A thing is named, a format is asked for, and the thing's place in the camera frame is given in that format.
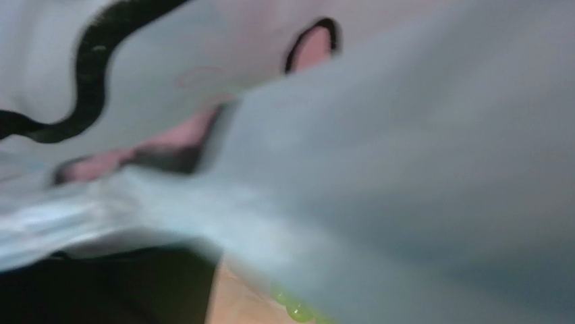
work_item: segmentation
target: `black curved line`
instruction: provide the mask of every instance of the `black curved line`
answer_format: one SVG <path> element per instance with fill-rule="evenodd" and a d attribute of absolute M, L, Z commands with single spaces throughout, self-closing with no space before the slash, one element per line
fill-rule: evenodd
<path fill-rule="evenodd" d="M 311 27 L 306 28 L 297 37 L 296 42 L 288 52 L 285 59 L 285 66 L 283 72 L 290 74 L 294 69 L 294 62 L 302 49 L 302 44 L 307 41 L 307 37 L 315 28 L 325 28 L 329 33 L 329 49 L 330 54 L 335 55 L 341 51 L 341 28 L 333 18 L 321 18 L 315 22 Z"/>
<path fill-rule="evenodd" d="M 83 133 L 102 115 L 107 101 L 106 70 L 113 52 L 129 35 L 191 0 L 120 0 L 100 13 L 82 35 L 76 55 L 76 104 L 54 124 L 0 110 L 0 140 L 22 135 L 57 143 Z"/>

